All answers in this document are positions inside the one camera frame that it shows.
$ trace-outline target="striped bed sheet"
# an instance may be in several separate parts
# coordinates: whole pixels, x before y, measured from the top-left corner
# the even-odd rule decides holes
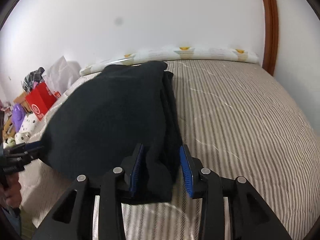
[[[320,215],[320,146],[302,111],[259,65],[218,60],[168,61],[180,130],[194,157],[220,176],[246,177],[294,240]],[[40,139],[81,77],[50,109],[30,141]],[[70,181],[41,161],[21,173],[22,206],[39,226]],[[97,239],[98,202],[93,237]],[[197,239],[201,200],[190,199],[182,172],[171,203],[122,205],[126,239]],[[230,238],[228,203],[225,232]]]

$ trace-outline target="human hand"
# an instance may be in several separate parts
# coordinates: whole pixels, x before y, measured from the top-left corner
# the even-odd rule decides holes
[[[20,193],[21,185],[19,183],[19,173],[15,173],[6,177],[9,188],[4,190],[3,186],[0,184],[0,196],[3,195],[6,198],[5,203],[0,198],[0,205],[4,208],[6,207],[6,204],[8,206],[11,206],[12,208],[18,208],[22,201]]]

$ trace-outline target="red paper bag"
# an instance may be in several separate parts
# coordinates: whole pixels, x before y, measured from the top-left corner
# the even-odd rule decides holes
[[[26,101],[38,119],[41,120],[57,99],[47,85],[42,82],[26,95]]]

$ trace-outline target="folded black garment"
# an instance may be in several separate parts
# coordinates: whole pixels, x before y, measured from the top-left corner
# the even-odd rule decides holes
[[[167,64],[110,65],[76,89],[50,120],[41,160],[70,179],[102,176],[147,150],[144,184],[163,201],[172,197],[182,140]]]

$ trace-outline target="purple bag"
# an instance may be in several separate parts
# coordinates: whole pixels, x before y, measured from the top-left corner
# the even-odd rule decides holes
[[[23,107],[20,104],[15,104],[12,111],[12,123],[16,129],[16,132],[20,130],[23,119],[26,115]]]

